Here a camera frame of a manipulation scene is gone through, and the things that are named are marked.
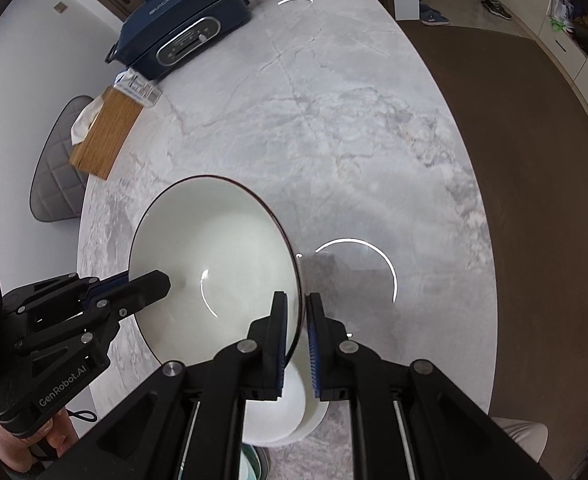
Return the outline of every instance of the marble tabletop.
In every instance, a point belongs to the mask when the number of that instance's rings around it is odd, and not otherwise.
[[[269,205],[302,255],[306,291],[354,340],[402,364],[430,359],[487,410],[493,256],[443,96],[376,0],[281,1],[251,0],[250,22],[168,75],[107,181],[90,177],[79,274],[127,269],[139,220],[172,183],[226,176]],[[316,252],[341,238],[368,245]],[[109,356],[91,386],[101,416],[158,366],[131,317]],[[333,403],[308,438],[270,455],[271,478],[350,478],[347,407]]]

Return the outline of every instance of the blue electric cooker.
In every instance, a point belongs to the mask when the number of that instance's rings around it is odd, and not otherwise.
[[[250,17],[248,0],[145,0],[123,23],[106,57],[149,80],[173,70],[197,48]]]

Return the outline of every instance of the metal screw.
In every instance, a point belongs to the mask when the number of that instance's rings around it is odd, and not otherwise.
[[[341,344],[338,345],[338,349],[344,354],[353,354],[359,350],[359,344],[355,341],[342,341]]]
[[[163,365],[163,374],[168,377],[174,377],[181,373],[183,365],[178,361],[170,361]]]
[[[421,375],[429,375],[434,371],[434,365],[424,359],[419,359],[413,364],[414,370]]]
[[[236,348],[238,348],[238,350],[243,354],[248,354],[256,350],[258,348],[258,344],[253,339],[243,339],[242,341],[238,342]]]

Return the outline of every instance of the chair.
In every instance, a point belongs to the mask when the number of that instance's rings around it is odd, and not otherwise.
[[[30,191],[30,210],[40,222],[81,216],[88,175],[68,163],[72,151],[70,130],[91,102],[88,96],[72,99],[60,113],[40,153]]]

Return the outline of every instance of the pants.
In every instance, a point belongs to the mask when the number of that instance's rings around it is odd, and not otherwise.
[[[547,426],[539,422],[496,416],[492,416],[491,420],[499,425],[531,458],[536,462],[540,460],[544,446],[547,444]]]

